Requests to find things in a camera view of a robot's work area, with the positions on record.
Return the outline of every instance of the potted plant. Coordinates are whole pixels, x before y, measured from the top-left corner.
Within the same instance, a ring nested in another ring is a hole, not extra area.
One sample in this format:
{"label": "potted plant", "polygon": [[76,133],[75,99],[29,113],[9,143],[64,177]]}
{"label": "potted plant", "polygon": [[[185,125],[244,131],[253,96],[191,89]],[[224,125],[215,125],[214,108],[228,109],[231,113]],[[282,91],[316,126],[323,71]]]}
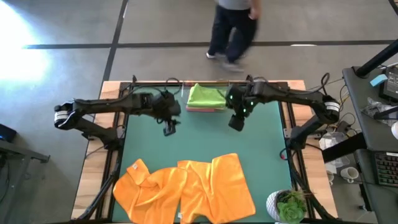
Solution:
{"label": "potted plant", "polygon": [[307,211],[304,193],[295,190],[276,191],[268,196],[267,211],[277,222],[298,224]]}

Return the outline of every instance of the desk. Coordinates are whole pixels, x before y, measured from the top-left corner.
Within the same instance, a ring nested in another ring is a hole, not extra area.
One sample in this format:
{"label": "desk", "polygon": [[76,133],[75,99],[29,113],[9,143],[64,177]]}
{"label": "desk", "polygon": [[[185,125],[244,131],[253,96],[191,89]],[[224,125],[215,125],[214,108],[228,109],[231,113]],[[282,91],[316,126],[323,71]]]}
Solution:
{"label": "desk", "polygon": [[[361,112],[361,109],[368,105],[368,97],[376,101],[384,101],[379,97],[379,88],[373,88],[369,83],[380,74],[381,70],[375,69],[370,73],[369,78],[363,79],[357,77],[352,68],[343,70],[343,76],[363,132],[356,135],[359,137],[356,137],[354,141],[348,139],[351,143],[346,144],[346,146],[351,146],[345,148],[345,154],[359,149],[354,155],[361,168],[362,180],[368,183],[375,183],[370,151],[398,152],[398,140],[392,135],[391,128]],[[398,189],[366,183],[363,184],[363,187],[364,192],[362,193],[366,194],[369,199],[370,209],[375,211],[379,224],[397,223]]]}
{"label": "desk", "polygon": [[[304,82],[302,80],[285,82],[288,82],[291,88],[298,90],[305,89]],[[117,98],[121,83],[122,82],[104,82],[100,98]],[[312,116],[311,109],[307,106],[293,105],[293,110],[295,113],[295,121],[297,125],[303,124]],[[284,112],[287,126],[289,127],[290,121],[289,116],[287,115],[287,110],[284,110]],[[111,127],[113,125],[114,119],[114,113],[97,114],[95,117],[95,123],[103,127]],[[120,116],[116,119],[123,120],[123,116]],[[94,151],[100,146],[101,143],[99,141],[90,141],[87,153]],[[78,192],[75,199],[75,205],[73,207],[72,218],[77,218],[79,215],[81,215],[98,193],[101,186],[106,155],[107,151],[102,149],[90,155],[90,157],[85,160],[81,173]],[[321,152],[317,149],[307,147],[305,150],[303,150],[303,159],[305,161],[308,183],[312,192],[315,194],[320,203],[328,210],[328,212],[331,215],[337,217],[337,211],[328,183],[328,177],[326,175],[326,169],[323,163]],[[106,208],[109,204],[110,193],[111,192],[109,191],[105,198],[104,208]],[[106,217],[107,214],[108,209],[103,209],[102,216]]]}

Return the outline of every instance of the sneaker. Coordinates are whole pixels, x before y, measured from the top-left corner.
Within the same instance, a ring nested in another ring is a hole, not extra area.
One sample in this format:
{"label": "sneaker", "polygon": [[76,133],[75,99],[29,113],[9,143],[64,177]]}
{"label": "sneaker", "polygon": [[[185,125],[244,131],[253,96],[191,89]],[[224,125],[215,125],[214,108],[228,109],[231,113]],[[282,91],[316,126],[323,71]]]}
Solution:
{"label": "sneaker", "polygon": [[210,55],[208,52],[206,52],[206,57],[207,57],[207,59],[215,59],[216,58],[215,55]]}
{"label": "sneaker", "polygon": [[225,54],[216,53],[215,55],[211,55],[208,52],[206,52],[206,57],[207,59],[222,59],[225,58]]}
{"label": "sneaker", "polygon": [[243,68],[237,63],[230,63],[228,61],[225,61],[222,63],[222,66],[225,70],[227,70],[229,72],[236,72],[236,73],[244,72]]}

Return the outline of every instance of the floor line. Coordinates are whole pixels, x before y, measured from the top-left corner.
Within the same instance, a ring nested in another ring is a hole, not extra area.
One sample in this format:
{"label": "floor line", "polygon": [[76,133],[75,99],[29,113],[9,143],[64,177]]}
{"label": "floor line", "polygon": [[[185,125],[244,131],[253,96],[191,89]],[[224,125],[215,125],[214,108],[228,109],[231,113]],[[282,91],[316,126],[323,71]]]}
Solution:
{"label": "floor line", "polygon": [[124,15],[126,13],[127,4],[129,0],[123,0],[122,6],[120,8],[118,23],[116,24],[116,29],[114,31],[111,50],[109,51],[108,60],[106,61],[104,76],[102,81],[108,81],[111,76],[112,65],[114,61],[114,56],[116,55],[116,49],[118,48],[118,42],[120,38],[120,33],[122,31]]}
{"label": "floor line", "polygon": [[[318,41],[255,41],[256,47],[284,47],[292,45],[341,46],[341,45],[388,45],[395,40],[318,40]],[[125,43],[125,44],[33,44],[25,45],[23,49],[111,49],[108,61],[114,59],[116,49],[139,48],[177,48],[177,47],[207,47],[209,42],[159,42],[159,43]]]}
{"label": "floor line", "polygon": [[397,3],[395,3],[394,0],[388,0],[390,2],[391,7],[393,8],[393,10],[396,12],[397,16],[398,16],[398,6]]}

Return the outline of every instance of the concrete floor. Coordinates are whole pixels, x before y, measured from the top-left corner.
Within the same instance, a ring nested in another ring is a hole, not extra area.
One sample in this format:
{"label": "concrete floor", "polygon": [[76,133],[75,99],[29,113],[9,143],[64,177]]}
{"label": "concrete floor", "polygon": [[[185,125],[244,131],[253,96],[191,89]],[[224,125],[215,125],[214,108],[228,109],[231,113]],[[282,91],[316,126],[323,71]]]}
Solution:
{"label": "concrete floor", "polygon": [[[43,154],[24,182],[13,223],[68,220],[87,141],[77,131],[53,126],[53,107],[71,98],[95,99],[109,49],[21,50],[25,44],[109,44],[122,0],[0,0],[0,123],[18,131],[16,143]],[[206,42],[214,14],[212,0],[130,1],[119,43]],[[266,0],[257,41],[389,40],[398,37],[398,17],[387,0]],[[361,65],[385,45],[253,47],[243,60],[246,74],[269,80],[305,80],[317,86],[330,72]],[[118,49],[110,80],[238,79],[205,58],[206,48]],[[398,61],[395,56],[389,62]],[[338,97],[343,82],[328,85]],[[353,112],[351,102],[345,112]],[[332,187],[339,217],[355,221],[363,211],[357,185]],[[374,214],[361,222],[376,223]]]}

